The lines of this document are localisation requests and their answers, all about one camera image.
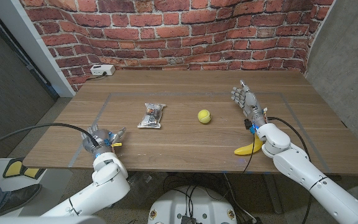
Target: shoe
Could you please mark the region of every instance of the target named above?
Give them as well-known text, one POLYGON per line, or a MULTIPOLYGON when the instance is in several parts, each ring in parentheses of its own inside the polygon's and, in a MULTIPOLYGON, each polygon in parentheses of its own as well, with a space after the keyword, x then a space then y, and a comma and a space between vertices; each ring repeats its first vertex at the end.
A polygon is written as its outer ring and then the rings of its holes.
POLYGON ((11 196, 6 201, 5 205, 0 208, 0 215, 5 215, 11 211, 23 207, 29 203, 35 196, 39 194, 42 189, 42 185, 33 184, 22 189, 13 190, 11 196))

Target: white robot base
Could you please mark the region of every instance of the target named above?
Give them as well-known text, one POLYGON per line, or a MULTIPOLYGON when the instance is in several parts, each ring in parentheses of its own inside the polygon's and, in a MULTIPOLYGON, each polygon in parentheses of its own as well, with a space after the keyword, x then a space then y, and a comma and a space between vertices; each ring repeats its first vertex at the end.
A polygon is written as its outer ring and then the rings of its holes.
POLYGON ((148 224, 218 223, 236 224, 236 214, 231 204, 220 194, 204 187, 182 186, 157 199, 150 209, 148 224), (190 218, 188 197, 193 202, 193 218, 190 218))

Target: brick wall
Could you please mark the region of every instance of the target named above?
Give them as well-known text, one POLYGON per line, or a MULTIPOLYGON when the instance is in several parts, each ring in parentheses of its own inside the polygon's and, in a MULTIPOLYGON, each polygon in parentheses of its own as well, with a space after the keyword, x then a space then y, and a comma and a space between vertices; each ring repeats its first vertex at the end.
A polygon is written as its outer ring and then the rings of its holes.
POLYGON ((306 70, 333 0, 21 0, 74 90, 90 68, 306 70))

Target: gray wall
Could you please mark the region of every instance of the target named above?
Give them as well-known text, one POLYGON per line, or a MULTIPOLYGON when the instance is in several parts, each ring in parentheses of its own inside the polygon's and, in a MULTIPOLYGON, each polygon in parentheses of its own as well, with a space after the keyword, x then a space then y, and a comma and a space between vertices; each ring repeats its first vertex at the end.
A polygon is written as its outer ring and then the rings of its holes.
POLYGON ((312 46, 306 78, 358 138, 358 1, 336 1, 312 46))

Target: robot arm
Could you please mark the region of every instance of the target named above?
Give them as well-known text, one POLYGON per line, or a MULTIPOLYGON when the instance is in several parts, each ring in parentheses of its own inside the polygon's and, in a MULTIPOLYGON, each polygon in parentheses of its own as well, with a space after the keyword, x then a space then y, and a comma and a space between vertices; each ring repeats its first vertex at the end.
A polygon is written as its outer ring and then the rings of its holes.
POLYGON ((358 224, 358 200, 317 169, 310 162, 307 153, 291 143, 287 134, 276 125, 267 123, 266 119, 262 120, 260 116, 263 111, 255 95, 242 80, 241 85, 242 90, 234 88, 232 91, 232 100, 239 104, 252 121, 259 139, 266 141, 262 150, 273 159, 278 171, 308 190, 339 223, 358 224))
POLYGON ((129 192, 126 168, 112 152, 113 145, 120 140, 125 128, 113 134, 108 130, 98 129, 95 125, 88 132, 100 145, 94 147, 88 137, 83 136, 84 148, 94 157, 93 183, 43 214, 43 217, 92 215, 118 202, 129 192))

